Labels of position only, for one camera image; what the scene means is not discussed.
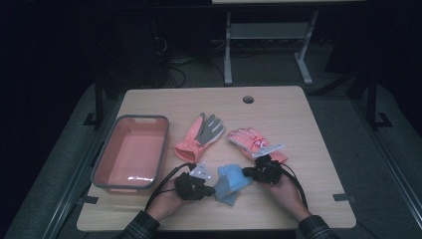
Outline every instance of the glove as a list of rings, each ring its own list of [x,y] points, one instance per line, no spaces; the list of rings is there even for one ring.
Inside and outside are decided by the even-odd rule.
[[[201,114],[189,129],[182,142],[174,145],[176,155],[187,162],[195,163],[202,152],[223,134],[224,127],[219,119],[211,115],[205,121],[205,114]]]
[[[257,152],[263,146],[270,145],[270,143],[261,135],[261,133],[252,127],[239,128],[230,131],[227,135],[227,138],[234,142],[240,151],[253,161],[255,161],[255,158],[252,156],[253,153]],[[279,162],[284,162],[288,159],[280,151],[271,152],[270,157],[272,160],[277,160]]]
[[[215,199],[230,206],[235,204],[239,190],[252,182],[252,178],[244,176],[242,168],[237,164],[218,167],[218,176],[214,186]]]

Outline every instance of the wooden table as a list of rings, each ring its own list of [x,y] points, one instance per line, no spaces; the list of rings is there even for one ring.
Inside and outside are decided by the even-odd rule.
[[[254,98],[245,104],[243,97]],[[323,142],[317,123],[299,87],[207,88],[183,90],[136,90],[126,93],[118,112],[122,115],[164,115],[170,121],[170,141],[162,175],[184,161],[174,154],[173,146],[183,140],[200,113],[215,114],[226,129],[223,136],[202,155],[212,179],[217,168],[229,163],[253,166],[226,135],[239,127],[254,127],[271,144],[283,143],[287,165],[296,173],[306,193],[310,211],[324,218],[332,228],[350,228],[355,218],[348,201],[335,201],[344,193]],[[97,204],[85,203],[78,220],[82,231],[123,229],[143,209],[148,193],[108,193],[91,186],[90,197]],[[245,230],[293,229],[298,224],[274,202],[271,195],[255,182],[243,188],[234,206],[204,198],[179,209],[161,222],[159,230]]]

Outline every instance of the pink tray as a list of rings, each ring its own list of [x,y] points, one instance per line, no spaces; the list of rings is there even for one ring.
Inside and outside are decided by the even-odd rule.
[[[92,183],[122,191],[151,187],[163,161],[168,129],[164,116],[118,118],[94,168]]]

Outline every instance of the blue cloth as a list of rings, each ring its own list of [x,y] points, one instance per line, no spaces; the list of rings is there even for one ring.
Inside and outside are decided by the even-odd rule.
[[[218,182],[214,186],[215,198],[230,206],[235,204],[238,191],[252,182],[252,178],[245,177],[237,164],[218,167],[218,176]]]

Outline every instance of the sleeve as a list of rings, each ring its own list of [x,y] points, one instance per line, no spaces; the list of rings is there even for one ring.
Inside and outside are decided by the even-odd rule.
[[[299,230],[307,239],[338,239],[339,237],[326,225],[320,216],[307,217],[299,223]]]
[[[119,233],[117,239],[150,239],[159,227],[159,222],[148,213],[140,211],[136,217]]]

